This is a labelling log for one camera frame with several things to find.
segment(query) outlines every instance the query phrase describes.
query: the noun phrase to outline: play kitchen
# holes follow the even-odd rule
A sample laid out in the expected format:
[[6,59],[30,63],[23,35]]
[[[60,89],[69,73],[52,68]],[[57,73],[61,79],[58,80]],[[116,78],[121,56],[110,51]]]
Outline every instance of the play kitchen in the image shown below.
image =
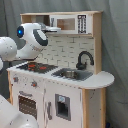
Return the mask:
[[101,70],[101,13],[21,14],[22,23],[62,29],[47,33],[49,45],[35,62],[8,69],[11,103],[40,128],[105,128],[105,87],[114,76]]

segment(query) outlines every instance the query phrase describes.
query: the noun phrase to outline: sink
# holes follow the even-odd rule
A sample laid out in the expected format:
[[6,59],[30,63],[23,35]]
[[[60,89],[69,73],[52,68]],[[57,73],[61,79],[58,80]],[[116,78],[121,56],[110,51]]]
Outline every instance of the sink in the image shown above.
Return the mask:
[[[66,72],[66,71],[76,72],[78,75],[77,78],[62,77],[61,73]],[[89,78],[92,75],[93,75],[93,73],[89,72],[89,71],[82,71],[82,70],[76,70],[76,69],[70,69],[70,68],[62,68],[62,69],[60,69],[60,70],[58,70],[52,74],[52,76],[55,76],[55,77],[60,77],[60,78],[70,79],[70,80],[76,80],[76,81],[86,80],[87,78]]]

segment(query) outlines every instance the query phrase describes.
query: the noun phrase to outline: oven window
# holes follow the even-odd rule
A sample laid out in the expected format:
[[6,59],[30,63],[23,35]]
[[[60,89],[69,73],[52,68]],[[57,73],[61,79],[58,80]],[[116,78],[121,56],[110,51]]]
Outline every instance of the oven window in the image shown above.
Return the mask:
[[57,27],[61,30],[75,30],[75,19],[57,19]]
[[37,119],[36,102],[34,100],[19,96],[19,111],[30,114]]

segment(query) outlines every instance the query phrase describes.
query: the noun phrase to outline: white robot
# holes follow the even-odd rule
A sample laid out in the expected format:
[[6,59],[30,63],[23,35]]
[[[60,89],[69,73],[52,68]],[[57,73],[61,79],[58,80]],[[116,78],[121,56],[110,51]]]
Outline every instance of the white robot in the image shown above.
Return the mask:
[[[34,60],[48,44],[43,31],[58,31],[38,23],[21,24],[17,28],[17,36],[26,40],[26,45],[17,50],[16,43],[9,37],[0,37],[0,73],[3,69],[3,61]],[[23,114],[14,108],[0,95],[0,128],[38,128],[35,118]]]

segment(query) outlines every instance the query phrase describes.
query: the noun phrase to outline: countertop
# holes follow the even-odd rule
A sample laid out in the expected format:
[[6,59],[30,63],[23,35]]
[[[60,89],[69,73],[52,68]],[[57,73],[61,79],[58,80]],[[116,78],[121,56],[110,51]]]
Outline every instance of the countertop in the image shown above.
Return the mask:
[[54,72],[56,72],[62,68],[65,68],[65,67],[59,67],[58,66],[58,68],[55,68],[55,69],[53,69],[53,70],[51,70],[45,74],[29,72],[29,71],[25,71],[25,70],[21,70],[21,69],[16,68],[16,67],[24,65],[26,63],[27,62],[13,66],[11,68],[8,68],[7,71],[14,71],[17,73],[24,73],[24,74],[37,76],[37,77],[42,77],[44,79],[57,81],[57,82],[61,82],[63,84],[68,84],[68,85],[73,86],[73,87],[84,88],[84,89],[104,88],[104,87],[110,86],[114,82],[114,76],[108,72],[105,72],[105,71],[101,71],[100,73],[98,73],[96,75],[93,74],[92,76],[90,76],[86,80],[75,81],[75,80],[70,80],[70,79],[52,76],[52,74]]

